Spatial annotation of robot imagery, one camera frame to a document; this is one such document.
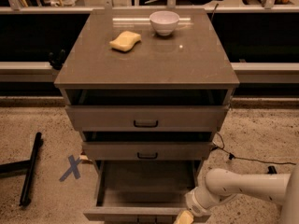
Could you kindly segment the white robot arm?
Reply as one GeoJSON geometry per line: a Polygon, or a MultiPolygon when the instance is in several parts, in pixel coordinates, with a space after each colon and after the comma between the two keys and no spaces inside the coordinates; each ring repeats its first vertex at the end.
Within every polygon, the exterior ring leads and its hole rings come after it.
{"type": "Polygon", "coordinates": [[[206,173],[204,183],[185,195],[187,209],[174,224],[192,224],[195,217],[230,202],[237,194],[248,195],[282,206],[278,224],[299,224],[299,165],[290,174],[240,175],[224,169],[206,173]]]}

